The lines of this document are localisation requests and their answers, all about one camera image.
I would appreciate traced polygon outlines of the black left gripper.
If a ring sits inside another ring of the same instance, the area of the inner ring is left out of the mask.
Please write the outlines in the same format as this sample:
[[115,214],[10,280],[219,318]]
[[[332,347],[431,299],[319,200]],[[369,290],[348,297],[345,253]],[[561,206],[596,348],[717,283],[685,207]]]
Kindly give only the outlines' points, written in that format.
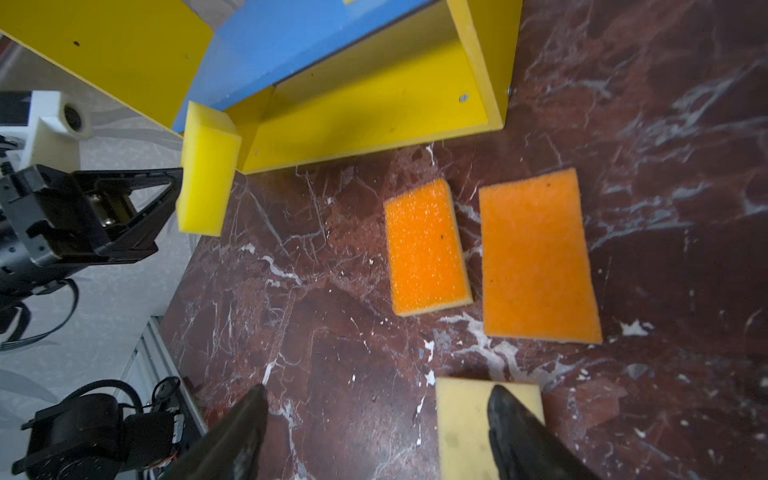
[[[1,292],[40,294],[94,265],[135,263],[158,251],[183,170],[32,166],[1,177]],[[139,209],[136,191],[155,188]]]

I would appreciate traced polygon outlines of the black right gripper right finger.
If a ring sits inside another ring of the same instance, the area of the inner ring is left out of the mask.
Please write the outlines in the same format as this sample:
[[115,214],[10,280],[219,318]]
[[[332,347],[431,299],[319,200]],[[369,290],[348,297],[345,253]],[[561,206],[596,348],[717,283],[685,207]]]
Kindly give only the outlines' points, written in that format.
[[487,418],[491,451],[500,478],[598,479],[501,385],[491,391]]

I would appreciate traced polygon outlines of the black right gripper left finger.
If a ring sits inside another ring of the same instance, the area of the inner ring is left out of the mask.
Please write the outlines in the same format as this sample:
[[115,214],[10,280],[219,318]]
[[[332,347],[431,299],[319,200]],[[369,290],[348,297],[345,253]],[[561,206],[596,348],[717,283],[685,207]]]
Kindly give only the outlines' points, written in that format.
[[163,479],[255,479],[269,404],[259,384],[174,463]]

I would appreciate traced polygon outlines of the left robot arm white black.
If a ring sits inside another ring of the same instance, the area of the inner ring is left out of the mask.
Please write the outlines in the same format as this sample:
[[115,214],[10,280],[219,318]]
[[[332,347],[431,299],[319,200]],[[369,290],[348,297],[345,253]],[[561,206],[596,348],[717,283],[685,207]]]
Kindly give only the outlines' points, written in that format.
[[[42,341],[28,335],[27,299],[75,289],[88,267],[133,264],[156,239],[182,190],[178,168],[75,171],[1,167],[1,349]],[[113,479],[173,457],[178,414],[169,397],[143,402],[121,380],[87,384],[24,424],[26,455],[12,471],[30,479]]]

